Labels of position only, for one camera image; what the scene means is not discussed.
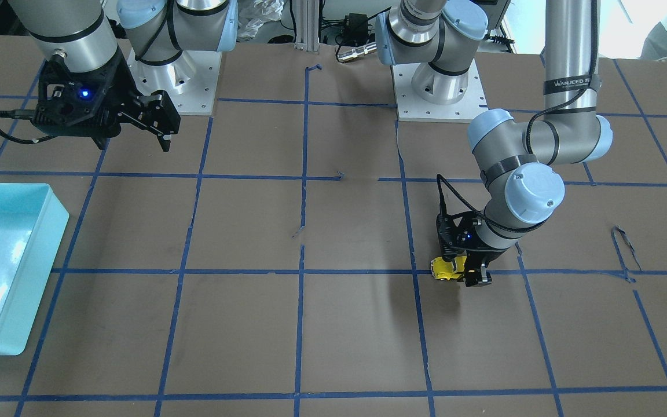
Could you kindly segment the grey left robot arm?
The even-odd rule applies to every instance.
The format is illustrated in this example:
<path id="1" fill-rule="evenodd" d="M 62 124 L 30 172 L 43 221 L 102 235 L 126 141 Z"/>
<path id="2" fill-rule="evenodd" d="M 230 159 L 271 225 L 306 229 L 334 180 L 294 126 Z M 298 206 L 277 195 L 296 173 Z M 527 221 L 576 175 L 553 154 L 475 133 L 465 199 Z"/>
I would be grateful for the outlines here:
<path id="1" fill-rule="evenodd" d="M 485 208 L 448 214 L 439 197 L 436 230 L 441 253 L 431 262 L 437 280 L 466 287 L 492 282 L 489 264 L 524 235 L 539 229 L 566 194 L 553 164 L 585 163 L 613 142 L 596 113 L 600 5 L 548 1 L 545 6 L 544 108 L 516 122 L 496 108 L 468 125 L 468 142 L 490 193 Z M 471 1 L 400 1 L 376 16 L 382 64 L 418 64 L 412 84 L 424 100 L 450 105 L 468 84 L 468 70 L 489 32 L 485 11 Z"/>

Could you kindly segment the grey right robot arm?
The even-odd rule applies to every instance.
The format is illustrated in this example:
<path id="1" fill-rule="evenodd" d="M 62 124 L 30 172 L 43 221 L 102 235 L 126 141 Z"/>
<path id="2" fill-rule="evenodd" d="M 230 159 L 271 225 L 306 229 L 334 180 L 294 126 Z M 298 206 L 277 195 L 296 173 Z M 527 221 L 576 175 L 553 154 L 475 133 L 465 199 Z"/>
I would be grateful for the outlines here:
<path id="1" fill-rule="evenodd" d="M 32 110 L 0 111 L 0 136 L 21 145 L 85 137 L 100 150 L 124 124 L 170 150 L 177 98 L 202 87 L 190 52 L 235 47 L 236 1 L 10 1 L 45 55 Z"/>

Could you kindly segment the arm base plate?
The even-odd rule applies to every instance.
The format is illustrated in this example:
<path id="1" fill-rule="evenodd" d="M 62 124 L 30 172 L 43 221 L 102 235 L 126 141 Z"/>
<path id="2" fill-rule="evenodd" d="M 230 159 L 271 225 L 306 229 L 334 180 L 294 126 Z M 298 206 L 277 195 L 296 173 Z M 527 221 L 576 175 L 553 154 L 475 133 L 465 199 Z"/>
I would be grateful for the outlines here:
<path id="1" fill-rule="evenodd" d="M 165 90 L 180 115 L 212 116 L 223 53 L 184 51 L 173 63 L 151 66 L 135 60 L 134 50 L 128 68 L 144 95 Z"/>
<path id="2" fill-rule="evenodd" d="M 396 64 L 391 69 L 401 122 L 469 123 L 489 109 L 476 61 L 458 76 L 440 74 L 428 63 Z"/>

